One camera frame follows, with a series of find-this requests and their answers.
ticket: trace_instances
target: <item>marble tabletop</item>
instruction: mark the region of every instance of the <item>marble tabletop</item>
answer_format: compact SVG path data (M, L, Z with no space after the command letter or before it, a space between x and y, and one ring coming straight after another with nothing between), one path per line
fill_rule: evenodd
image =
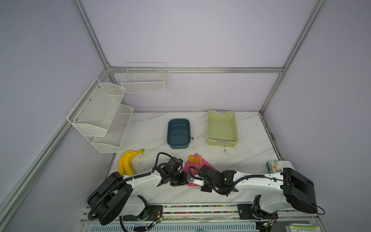
M194 138L186 149L171 149L166 142L167 124L173 118L186 118L190 121L191 136ZM184 162L190 155L198 153L203 160L214 168L236 170L245 173L268 173L265 166L268 160L277 160L277 155L269 141L257 112L236 112L238 143L235 147L207 145L207 112L159 112L133 113L125 139L111 168L111 173L118 170L118 162L128 150L144 148L144 153L137 155L131 162L134 174L151 169L159 152L166 152ZM158 163L169 158L160 155ZM149 203L235 203L252 202L261 194L256 191L231 193L228 197L201 192L199 186L171 187L170 184L151 187L140 191Z

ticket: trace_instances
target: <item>white wire shelf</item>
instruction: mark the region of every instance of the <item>white wire shelf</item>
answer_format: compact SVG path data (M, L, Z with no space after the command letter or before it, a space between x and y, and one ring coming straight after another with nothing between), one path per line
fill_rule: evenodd
M121 81L126 93L165 92L167 86L166 63L126 63L127 70Z
M76 105L67 120L100 153L118 152L134 109L121 104L125 88L100 83L98 79L92 86L96 87L89 98L85 98L83 107L79 110Z
M72 125L83 136L105 136L125 88L112 83L99 83L85 102Z
M124 140L133 111L134 108L119 104L106 136L95 137L92 141L92 145L100 153L118 152Z

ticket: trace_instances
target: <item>basket handle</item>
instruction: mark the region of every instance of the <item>basket handle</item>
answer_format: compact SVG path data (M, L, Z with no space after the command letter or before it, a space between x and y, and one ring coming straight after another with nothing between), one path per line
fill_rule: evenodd
M216 110L216 114L227 114L225 110Z
M224 141L224 140L217 140L216 142L217 143L225 143L225 144L228 144L229 143L229 141Z

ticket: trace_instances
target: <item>banana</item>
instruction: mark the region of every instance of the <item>banana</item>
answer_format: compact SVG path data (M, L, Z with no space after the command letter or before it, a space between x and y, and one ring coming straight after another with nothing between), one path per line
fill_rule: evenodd
M128 155L125 156L125 158L124 158L124 169L125 169L127 175L131 176L131 175L134 174L133 171L131 170L131 167L130 167L131 160L134 158L134 156L136 156L138 154L142 154L143 152L144 152L144 149L140 149L138 151L131 152Z
M138 151L127 151L125 152L119 162L118 162L118 172L121 174L121 175L124 175L125 174L125 171L126 171L126 174L131 176L133 175L133 172L131 170L131 167L130 167L130 163L131 163L131 160L134 158L134 156L138 155L138 154L142 154L144 152L144 149L140 149Z
M125 168L124 168L124 159L125 159L125 156L127 155L127 154L129 154L129 153L132 153L133 151L127 151L127 152L125 152L122 156L121 156L121 158L120 158L120 160L119 160L119 162L118 162L118 172L120 173L120 175L124 175L125 174Z

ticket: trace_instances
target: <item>light green plastic basket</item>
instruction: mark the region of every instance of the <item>light green plastic basket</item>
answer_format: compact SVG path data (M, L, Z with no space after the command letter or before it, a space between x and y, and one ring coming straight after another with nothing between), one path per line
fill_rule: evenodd
M207 144L222 147L234 147L237 142L237 124L234 112L209 110Z

